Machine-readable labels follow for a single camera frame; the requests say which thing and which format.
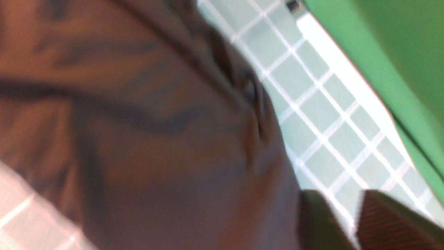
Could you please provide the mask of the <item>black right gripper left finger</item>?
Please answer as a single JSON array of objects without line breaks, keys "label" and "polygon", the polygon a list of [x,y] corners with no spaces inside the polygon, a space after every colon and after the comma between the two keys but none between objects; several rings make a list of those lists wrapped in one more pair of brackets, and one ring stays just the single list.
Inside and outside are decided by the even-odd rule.
[{"label": "black right gripper left finger", "polygon": [[328,202],[317,190],[302,190],[299,239],[302,250],[355,250]]}]

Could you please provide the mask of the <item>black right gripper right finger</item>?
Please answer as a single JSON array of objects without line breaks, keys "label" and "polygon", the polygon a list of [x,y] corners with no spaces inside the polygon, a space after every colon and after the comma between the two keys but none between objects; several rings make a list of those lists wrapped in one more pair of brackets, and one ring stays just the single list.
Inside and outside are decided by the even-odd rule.
[{"label": "black right gripper right finger", "polygon": [[366,190],[356,236],[362,250],[442,250],[443,228],[378,190]]}]

